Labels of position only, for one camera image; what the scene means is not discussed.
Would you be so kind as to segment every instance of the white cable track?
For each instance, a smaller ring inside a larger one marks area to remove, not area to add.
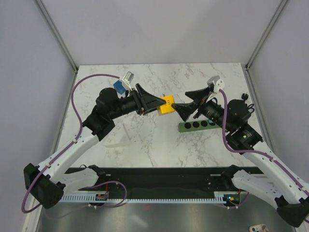
[[[70,193],[63,196],[60,200],[62,203],[118,203],[122,199],[107,199],[106,201],[97,200],[98,193]],[[226,203],[223,200],[223,194],[215,194],[214,198],[201,199],[127,199],[125,203],[210,203],[222,204]]]

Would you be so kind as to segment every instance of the gray wall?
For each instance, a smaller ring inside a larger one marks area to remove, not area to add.
[[[309,182],[309,1],[290,1],[250,71],[275,152]]]
[[[242,62],[280,0],[43,0],[78,65]]]
[[[23,169],[50,154],[74,75],[33,1],[2,1],[0,31],[0,227],[17,232]]]

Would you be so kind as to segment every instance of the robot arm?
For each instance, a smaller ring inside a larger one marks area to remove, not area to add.
[[[43,205],[53,207],[65,193],[93,186],[105,173],[95,165],[83,171],[65,174],[66,170],[89,148],[101,141],[115,126],[113,119],[136,111],[146,115],[155,111],[166,101],[147,93],[139,84],[136,90],[129,85],[133,74],[129,73],[127,82],[129,95],[118,98],[113,88],[103,89],[96,99],[92,113],[83,122],[80,136],[76,135],[63,148],[52,154],[37,166],[29,164],[24,168],[26,189]]]
[[[197,110],[193,118],[204,115],[223,128],[226,148],[249,159],[272,182],[267,183],[232,165],[221,174],[227,189],[236,187],[250,192],[273,206],[287,223],[299,227],[309,215],[309,184],[293,173],[248,124],[251,112],[245,101],[231,100],[227,104],[223,87],[219,76],[212,77],[207,88],[185,93],[193,102],[172,104],[172,107],[184,121]],[[225,109],[210,100],[218,92],[224,95]]]

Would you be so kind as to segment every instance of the yellow block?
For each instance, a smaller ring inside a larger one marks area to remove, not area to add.
[[[164,96],[162,97],[162,99],[166,101],[166,104],[161,105],[157,108],[159,115],[173,113],[175,111],[171,106],[172,103],[175,103],[173,95]]]

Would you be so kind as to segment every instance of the white marble surface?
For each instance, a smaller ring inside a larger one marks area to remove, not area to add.
[[[95,73],[123,76],[128,71],[135,74],[133,85],[140,83],[146,91],[156,96],[172,94],[176,102],[190,102],[184,93],[205,88],[207,80],[215,75],[224,79],[228,100],[240,99],[242,93],[249,93],[239,63],[81,66],[76,82]],[[112,87],[115,81],[110,77],[93,77],[77,87],[74,98],[82,120],[91,113],[99,92],[103,88]],[[223,104],[222,96],[218,95],[217,98]],[[232,154],[225,149],[220,129],[179,133],[178,124],[181,121],[176,112],[163,116],[159,116],[157,112],[146,116],[136,113],[122,116],[115,119],[115,123],[125,125],[131,143],[106,148],[101,142],[85,152],[73,167],[81,164],[100,167],[254,166],[241,155]],[[260,133],[255,114],[249,119],[249,123]],[[78,121],[70,105],[60,145],[70,139],[77,129]]]

